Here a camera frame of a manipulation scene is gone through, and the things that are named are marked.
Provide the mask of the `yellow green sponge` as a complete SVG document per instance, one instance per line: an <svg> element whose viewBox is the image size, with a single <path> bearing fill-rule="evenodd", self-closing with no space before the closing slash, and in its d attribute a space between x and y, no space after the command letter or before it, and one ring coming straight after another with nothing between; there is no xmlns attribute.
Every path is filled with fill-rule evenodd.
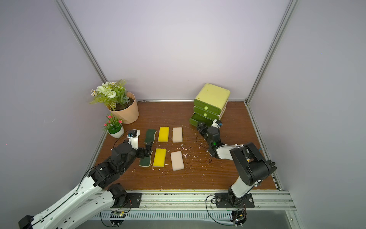
<svg viewBox="0 0 366 229"><path fill-rule="evenodd" d="M155 135L156 135L156 130L155 129L148 129L146 132L146 136L145 136L145 140L144 140L144 144L153 144L155 142Z"/></svg>
<svg viewBox="0 0 366 229"><path fill-rule="evenodd" d="M146 157L140 159L139 166L148 168L151 166L151 161L152 161L152 156L146 156Z"/></svg>

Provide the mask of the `green drawer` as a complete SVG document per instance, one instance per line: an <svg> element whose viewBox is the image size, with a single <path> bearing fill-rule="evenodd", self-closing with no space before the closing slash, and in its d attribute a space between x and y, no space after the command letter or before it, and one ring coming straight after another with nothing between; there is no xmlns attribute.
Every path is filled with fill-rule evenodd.
<svg viewBox="0 0 366 229"><path fill-rule="evenodd" d="M208 111L210 113L213 113L213 114L216 114L216 115L221 114L222 109L215 106L215 105L208 104L208 103L203 102L203 101L198 100L198 99L194 99L193 103L194 103L194 106L196 106L200 109L203 109L205 111Z"/></svg>
<svg viewBox="0 0 366 229"><path fill-rule="evenodd" d="M198 127L198 124L200 123L200 122L203 122L203 123L205 123L207 126L211 126L212 125L212 123L213 123L213 121L211 120L211 119L209 119L209 118L206 118L206 117L204 117L204 116L201 116L201 115L199 115L199 114L197 114L197 113L193 113L193 115L190 117L190 119L189 119L189 122L190 122L190 124L191 125L193 125L193 126L195 126L195 127Z"/></svg>
<svg viewBox="0 0 366 229"><path fill-rule="evenodd" d="M207 110L204 110L204 109L201 109L199 107L193 107L193 111L202 116L202 117L205 117L207 119L210 119L210 120L215 120L215 119L218 119L220 120L221 119L221 114L214 114L214 113L211 113L211 112L208 112Z"/></svg>

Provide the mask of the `green pink drawer cabinet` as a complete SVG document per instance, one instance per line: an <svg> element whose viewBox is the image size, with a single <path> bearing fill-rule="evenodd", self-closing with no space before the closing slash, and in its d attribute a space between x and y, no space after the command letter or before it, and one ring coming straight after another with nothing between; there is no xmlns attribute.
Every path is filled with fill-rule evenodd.
<svg viewBox="0 0 366 229"><path fill-rule="evenodd" d="M230 93L228 89L206 83L195 99L221 108L221 116L223 116Z"/></svg>

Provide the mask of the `yellow side up sponge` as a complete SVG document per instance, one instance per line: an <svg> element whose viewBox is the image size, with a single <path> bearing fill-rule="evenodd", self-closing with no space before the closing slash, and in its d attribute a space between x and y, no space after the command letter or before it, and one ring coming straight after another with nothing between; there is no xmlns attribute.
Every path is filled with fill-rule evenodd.
<svg viewBox="0 0 366 229"><path fill-rule="evenodd" d="M158 142L168 142L169 140L169 127L160 127L159 135L158 135Z"/></svg>

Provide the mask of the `large yellow sponge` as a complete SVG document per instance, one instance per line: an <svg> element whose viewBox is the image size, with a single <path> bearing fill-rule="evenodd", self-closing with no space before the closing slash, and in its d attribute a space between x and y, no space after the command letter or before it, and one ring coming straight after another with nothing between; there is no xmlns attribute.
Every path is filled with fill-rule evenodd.
<svg viewBox="0 0 366 229"><path fill-rule="evenodd" d="M155 151L153 167L162 168L165 166L165 158L166 158L167 149L165 148L157 148Z"/></svg>

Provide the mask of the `beige sponge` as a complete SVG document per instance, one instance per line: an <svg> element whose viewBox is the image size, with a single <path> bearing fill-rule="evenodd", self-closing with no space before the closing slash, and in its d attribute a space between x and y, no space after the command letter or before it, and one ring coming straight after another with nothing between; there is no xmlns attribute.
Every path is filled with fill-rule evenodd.
<svg viewBox="0 0 366 229"><path fill-rule="evenodd" d="M173 128L173 143L181 143L183 141L183 129L181 127Z"/></svg>
<svg viewBox="0 0 366 229"><path fill-rule="evenodd" d="M184 169L183 156L181 151L171 153L172 169L178 171Z"/></svg>

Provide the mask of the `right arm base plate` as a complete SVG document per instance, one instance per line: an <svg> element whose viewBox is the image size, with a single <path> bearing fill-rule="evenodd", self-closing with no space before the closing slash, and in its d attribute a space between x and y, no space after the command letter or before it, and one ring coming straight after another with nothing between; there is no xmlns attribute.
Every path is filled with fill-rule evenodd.
<svg viewBox="0 0 366 229"><path fill-rule="evenodd" d="M215 193L215 204L217 208L249 208L253 209L254 199L252 194L247 193L241 198L237 198L234 194L218 192Z"/></svg>

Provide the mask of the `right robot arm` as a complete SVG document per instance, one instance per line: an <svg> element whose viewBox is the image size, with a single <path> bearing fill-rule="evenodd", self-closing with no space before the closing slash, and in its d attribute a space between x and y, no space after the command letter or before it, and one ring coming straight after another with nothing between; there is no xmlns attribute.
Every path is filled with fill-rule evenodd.
<svg viewBox="0 0 366 229"><path fill-rule="evenodd" d="M239 177L229 188L228 199L232 205L238 205L254 186L271 176L277 167L275 162L265 159L252 142L242 145L224 144L221 141L221 126L221 121L214 120L210 126L199 122L196 129L207 142L212 157L234 162Z"/></svg>

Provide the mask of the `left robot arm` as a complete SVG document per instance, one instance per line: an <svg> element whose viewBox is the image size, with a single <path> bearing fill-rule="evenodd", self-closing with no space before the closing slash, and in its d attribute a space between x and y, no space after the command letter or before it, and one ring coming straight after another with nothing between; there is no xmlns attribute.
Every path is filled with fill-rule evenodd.
<svg viewBox="0 0 366 229"><path fill-rule="evenodd" d="M132 202L116 180L136 158L151 155L152 142L133 148L128 142L113 148L112 155L92 168L68 194L43 212L26 215L18 222L21 229L74 229L92 216L112 207L131 207Z"/></svg>

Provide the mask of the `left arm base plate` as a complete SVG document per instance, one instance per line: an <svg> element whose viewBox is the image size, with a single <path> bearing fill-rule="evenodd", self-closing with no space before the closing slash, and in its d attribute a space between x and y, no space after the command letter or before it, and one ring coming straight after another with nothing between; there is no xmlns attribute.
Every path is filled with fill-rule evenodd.
<svg viewBox="0 0 366 229"><path fill-rule="evenodd" d="M133 192L122 194L114 201L112 208L139 208L142 200L142 193Z"/></svg>

